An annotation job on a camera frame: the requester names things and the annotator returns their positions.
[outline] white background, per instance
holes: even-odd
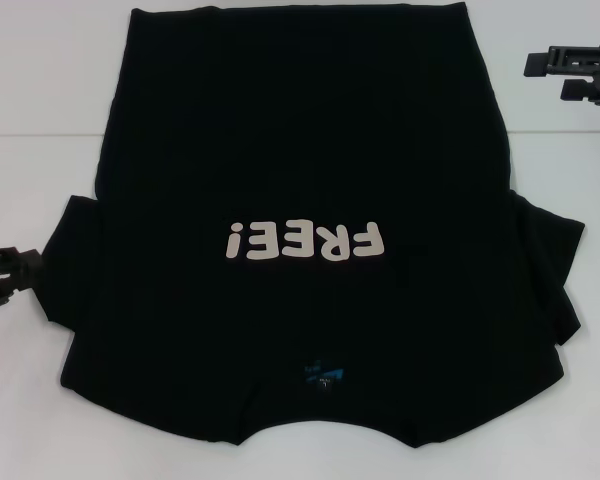
[[[240,447],[209,444],[60,387],[71,334],[19,293],[0,308],[0,480],[600,479],[600,108],[561,102],[562,78],[522,76],[530,52],[598,45],[600,0],[468,4],[510,132],[513,186],[587,224],[567,283],[583,328],[559,349],[566,377],[483,427],[417,450],[321,422],[269,429]],[[0,0],[0,247],[41,250],[69,196],[92,196],[131,8],[204,5]]]

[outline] black fabric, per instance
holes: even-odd
[[[579,327],[583,225],[509,174],[464,4],[134,10],[98,200],[44,252],[37,293],[76,332],[61,382],[236,444],[475,428],[560,379]]]

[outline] white table surface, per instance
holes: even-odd
[[[265,430],[240,447],[209,444],[63,389],[72,335],[46,321],[31,292],[18,293],[0,308],[0,480],[600,479],[600,133],[590,133],[600,132],[600,108],[560,102],[562,79],[522,76],[529,52],[600,43],[600,0],[468,3],[511,132],[513,186],[587,224],[567,283],[583,328],[559,349],[566,377],[483,427],[417,450],[322,422]],[[68,197],[93,194],[130,9],[201,5],[0,0],[0,247],[42,249]]]

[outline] black t-shirt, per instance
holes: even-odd
[[[134,10],[96,178],[36,293],[62,384],[210,441],[412,446],[528,400],[583,229],[509,189],[464,4]]]

